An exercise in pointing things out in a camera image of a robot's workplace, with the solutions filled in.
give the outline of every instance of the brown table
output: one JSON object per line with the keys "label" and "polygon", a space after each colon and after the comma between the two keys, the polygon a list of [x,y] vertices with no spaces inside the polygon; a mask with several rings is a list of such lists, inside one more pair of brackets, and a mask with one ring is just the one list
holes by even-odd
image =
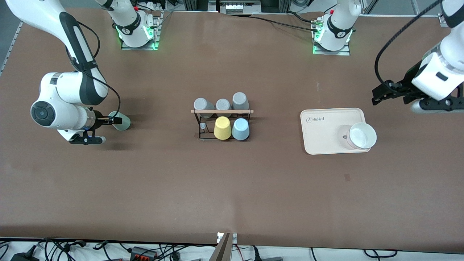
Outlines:
{"label": "brown table", "polygon": [[[313,55],[308,32],[218,13],[174,13],[158,51],[120,51],[106,12],[71,13],[99,34],[98,64],[132,127],[78,146],[36,125],[40,79],[72,68],[61,42],[25,25],[0,78],[1,236],[215,243],[231,231],[240,244],[464,251],[463,116],[371,104],[375,55],[410,18],[359,18],[340,57]],[[420,19],[385,52],[382,76],[401,79],[448,32]],[[198,140],[193,101],[237,91],[255,110],[250,140]],[[343,107],[364,111],[377,144],[308,155],[300,112]]]}

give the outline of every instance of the black wire rack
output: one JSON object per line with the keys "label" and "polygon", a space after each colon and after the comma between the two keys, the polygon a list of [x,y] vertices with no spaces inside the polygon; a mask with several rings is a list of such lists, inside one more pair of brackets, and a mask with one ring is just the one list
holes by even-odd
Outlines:
{"label": "black wire rack", "polygon": [[[233,121],[238,118],[244,118],[247,122],[248,125],[250,125],[250,117],[254,113],[253,110],[191,110],[191,113],[195,115],[195,119],[197,119],[198,123],[198,139],[200,140],[209,140],[209,139],[217,139],[214,136],[214,123],[216,122],[216,119],[219,118],[221,114],[230,114],[228,117],[229,120],[231,120],[231,126],[233,126]],[[209,118],[203,118],[200,116],[200,114],[213,114]]]}

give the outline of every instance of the white tray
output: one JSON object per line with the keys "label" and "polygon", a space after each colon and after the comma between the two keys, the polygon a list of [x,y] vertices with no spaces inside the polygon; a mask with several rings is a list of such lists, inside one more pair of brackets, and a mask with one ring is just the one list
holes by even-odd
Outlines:
{"label": "white tray", "polygon": [[351,126],[366,122],[358,108],[304,110],[300,114],[304,149],[311,155],[360,153],[348,145],[346,134]]}

